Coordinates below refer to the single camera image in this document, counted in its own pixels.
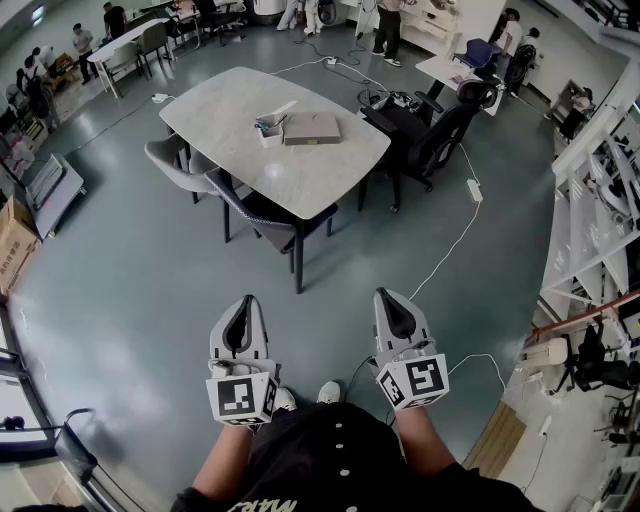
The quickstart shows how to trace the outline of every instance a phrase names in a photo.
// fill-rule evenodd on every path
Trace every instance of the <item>gray floor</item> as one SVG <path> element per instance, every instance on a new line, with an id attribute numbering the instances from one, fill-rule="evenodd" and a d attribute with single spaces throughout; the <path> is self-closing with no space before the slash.
<path id="1" fill-rule="evenodd" d="M 173 68 L 155 63 L 151 83 L 129 76 L 122 101 L 107 94 L 92 100 L 40 153 L 67 153 L 139 108 L 68 157 L 89 194 L 58 236 L 45 241 L 12 296 L 10 313 L 52 416 L 95 408 L 83 438 L 150 509 L 166 509 L 191 482 L 220 430 L 204 381 L 211 328 L 230 304 L 243 294 L 258 297 L 283 384 L 314 400 L 325 381 L 348 382 L 374 350 L 375 288 L 413 293 L 475 210 L 465 183 L 471 172 L 457 150 L 434 177 L 431 194 L 404 182 L 396 215 L 389 213 L 391 184 L 383 176 L 372 180 L 361 214 L 355 191 L 344 197 L 335 236 L 309 239 L 300 296 L 286 257 L 256 239 L 240 218 L 232 217 L 233 240 L 225 245 L 220 202 L 209 198 L 194 206 L 145 157 L 144 143 L 166 134 L 162 107 L 145 100 L 155 92 L 177 96 L 237 65 L 270 72 L 317 59 L 311 47 L 292 44 L 300 36 L 249 29 L 241 43 L 211 43 Z M 345 55 L 352 38 L 352 28 L 334 28 L 313 41 L 321 52 Z M 370 36 L 363 43 L 371 48 Z M 368 52 L 358 55 L 357 69 L 388 89 L 431 85 L 414 67 L 422 53 L 403 48 L 402 69 Z M 363 89 L 319 64 L 280 76 L 353 111 Z M 448 105 L 455 97 L 446 90 L 441 100 Z M 496 117 L 476 118 L 464 145 L 484 202 L 464 241 L 415 302 L 450 366 L 466 354 L 489 352 L 506 377 L 530 331 L 547 255 L 552 128 L 507 97 Z M 457 458 L 468 453 L 501 393 L 489 360 L 469 361 L 452 375 L 450 395 L 430 413 Z M 389 410 L 365 372 L 350 401 L 379 418 Z"/>

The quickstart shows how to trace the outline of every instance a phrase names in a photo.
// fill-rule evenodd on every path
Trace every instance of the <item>shoe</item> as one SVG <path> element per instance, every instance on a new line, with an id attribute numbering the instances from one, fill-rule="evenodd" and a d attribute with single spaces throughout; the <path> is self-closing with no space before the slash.
<path id="1" fill-rule="evenodd" d="M 340 385 L 330 380 L 320 389 L 318 403 L 332 404 L 340 401 Z"/>
<path id="2" fill-rule="evenodd" d="M 286 411 L 295 411 L 296 399 L 287 388 L 278 388 L 276 391 L 276 398 L 273 401 L 273 412 L 278 409 L 284 409 Z"/>

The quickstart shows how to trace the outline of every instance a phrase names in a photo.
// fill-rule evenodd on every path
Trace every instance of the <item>person standing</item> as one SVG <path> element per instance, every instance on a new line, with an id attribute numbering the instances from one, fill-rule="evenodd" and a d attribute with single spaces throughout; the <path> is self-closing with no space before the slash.
<path id="1" fill-rule="evenodd" d="M 124 34 L 127 25 L 127 15 L 119 5 L 111 5 L 111 2 L 104 4 L 104 29 L 107 39 L 118 39 Z"/>
<path id="2" fill-rule="evenodd" d="M 306 0 L 304 12 L 307 18 L 307 28 L 304 29 L 304 33 L 308 36 L 319 34 L 322 30 L 322 22 L 318 15 L 318 0 Z"/>
<path id="3" fill-rule="evenodd" d="M 26 71 L 20 88 L 29 96 L 29 103 L 35 115 L 42 120 L 49 133 L 53 133 L 55 128 L 60 126 L 60 119 L 56 111 L 53 92 L 48 86 L 47 72 L 33 55 L 29 55 L 25 59 L 24 67 Z"/>
<path id="4" fill-rule="evenodd" d="M 89 55 L 93 53 L 91 50 L 91 41 L 93 41 L 93 35 L 88 30 L 82 30 L 82 25 L 80 23 L 76 23 L 73 26 L 73 47 L 78 52 L 78 60 L 80 61 L 80 71 L 82 71 L 82 77 L 84 78 L 84 82 L 82 85 L 86 84 L 91 80 L 89 76 L 89 71 L 87 70 L 87 59 Z M 89 62 L 91 65 L 91 72 L 93 76 L 98 78 L 98 69 L 93 62 Z"/>
<path id="5" fill-rule="evenodd" d="M 588 87 L 571 96 L 571 112 L 558 130 L 567 140 L 573 140 L 575 137 L 576 128 L 584 121 L 584 111 L 591 106 L 592 101 L 593 92 Z"/>
<path id="6" fill-rule="evenodd" d="M 406 3 L 415 5 L 416 2 L 417 0 L 407 0 Z M 378 4 L 380 24 L 372 54 L 384 55 L 384 61 L 395 67 L 402 66 L 402 62 L 396 57 L 400 46 L 400 11 L 404 4 L 404 0 L 382 0 Z M 383 48 L 385 42 L 387 43 L 386 52 Z"/>
<path id="7" fill-rule="evenodd" d="M 520 21 L 520 13 L 511 8 L 506 9 L 504 13 L 507 16 L 507 25 L 502 31 L 500 39 L 493 43 L 493 54 L 497 55 L 496 75 L 502 80 L 504 80 L 507 75 L 507 68 L 509 67 L 511 57 L 516 54 L 516 50 L 522 39 L 522 27 L 520 23 L 518 23 Z"/>
<path id="8" fill-rule="evenodd" d="M 42 64 L 51 78 L 58 76 L 58 67 L 56 66 L 56 56 L 53 53 L 53 46 L 36 46 L 31 52 L 31 55 Z"/>

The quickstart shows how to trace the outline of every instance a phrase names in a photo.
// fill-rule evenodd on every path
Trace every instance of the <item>chair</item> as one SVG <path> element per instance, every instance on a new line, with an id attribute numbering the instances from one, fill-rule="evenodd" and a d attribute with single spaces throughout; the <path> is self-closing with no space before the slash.
<path id="1" fill-rule="evenodd" d="M 386 170 L 393 178 L 395 202 L 391 212 L 400 208 L 400 173 L 423 183 L 430 192 L 433 185 L 429 177 L 443 168 L 462 138 L 473 117 L 483 108 L 490 108 L 498 97 L 499 81 L 467 80 L 457 90 L 460 104 L 446 112 L 431 97 L 421 91 L 416 96 L 422 100 L 416 113 L 387 101 L 390 107 L 374 110 L 364 107 L 365 120 L 391 139 L 391 144 L 374 170 Z M 442 113 L 431 126 L 433 112 Z M 360 182 L 358 211 L 362 210 L 367 193 L 369 176 Z"/>
<path id="2" fill-rule="evenodd" d="M 147 55 L 155 50 L 156 55 L 158 56 L 158 62 L 161 62 L 162 57 L 160 56 L 160 48 L 164 47 L 165 52 L 168 54 L 169 53 L 169 48 L 167 47 L 168 41 L 169 41 L 169 38 L 167 37 L 167 30 L 165 29 L 162 23 L 149 27 L 138 38 L 138 48 L 140 50 L 140 55 L 142 56 L 145 64 L 147 65 L 149 76 L 153 76 L 153 74 L 151 73 L 151 66 L 149 66 Z"/>
<path id="3" fill-rule="evenodd" d="M 149 80 L 147 72 L 142 67 L 142 61 L 140 60 L 140 54 L 138 53 L 138 45 L 133 41 L 129 41 L 128 43 L 123 44 L 120 48 L 117 48 L 116 51 L 113 52 L 113 56 L 107 61 L 109 67 L 105 65 L 109 79 L 113 83 L 113 86 L 120 97 L 122 97 L 122 93 L 120 92 L 120 89 L 113 77 L 134 63 L 138 70 L 138 74 L 142 72 L 144 77 Z"/>
<path id="4" fill-rule="evenodd" d="M 566 370 L 560 384 L 555 389 L 558 393 L 568 377 L 571 385 L 567 391 L 571 391 L 577 384 L 582 391 L 594 391 L 602 386 L 613 386 L 618 389 L 632 390 L 640 384 L 640 363 L 632 361 L 605 361 L 607 353 L 602 344 L 603 329 L 599 331 L 592 325 L 587 327 L 584 341 L 578 347 L 578 354 L 571 351 L 569 339 L 566 337 L 569 354 L 565 362 Z"/>
<path id="5" fill-rule="evenodd" d="M 296 293 L 301 293 L 304 240 L 325 221 L 327 236 L 331 236 L 332 219 L 338 211 L 338 206 L 332 204 L 314 218 L 303 220 L 257 192 L 251 192 L 240 199 L 233 190 L 231 176 L 226 171 L 208 172 L 206 176 L 216 186 L 225 201 L 225 243 L 231 239 L 229 235 L 229 205 L 231 205 L 253 226 L 258 238 L 264 235 L 281 254 L 289 254 L 289 271 L 292 274 L 295 273 Z"/>
<path id="6" fill-rule="evenodd" d="M 205 177 L 204 173 L 218 168 L 216 164 L 195 152 L 189 161 L 189 172 L 175 165 L 180 151 L 186 149 L 184 140 L 177 133 L 159 141 L 147 142 L 144 151 L 151 161 L 176 185 L 193 194 L 193 202 L 198 202 L 197 194 L 218 195 L 218 190 Z"/>
<path id="7" fill-rule="evenodd" d="M 220 37 L 220 46 L 224 46 L 222 36 L 225 25 L 239 20 L 242 18 L 243 13 L 218 12 L 213 0 L 193 0 L 193 3 L 196 4 L 198 11 L 200 11 L 200 27 L 203 29 L 209 28 L 211 32 L 217 30 Z"/>
<path id="8" fill-rule="evenodd" d="M 482 39 L 470 39 L 467 41 L 466 53 L 455 53 L 453 57 L 472 68 L 483 68 L 491 60 L 493 48 Z"/>

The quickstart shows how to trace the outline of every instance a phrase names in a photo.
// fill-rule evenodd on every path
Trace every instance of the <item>cardboard box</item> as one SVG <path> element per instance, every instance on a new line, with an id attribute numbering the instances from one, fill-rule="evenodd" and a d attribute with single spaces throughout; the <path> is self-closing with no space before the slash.
<path id="1" fill-rule="evenodd" d="M 7 295 L 40 246 L 29 210 L 11 196 L 0 210 L 0 292 Z"/>

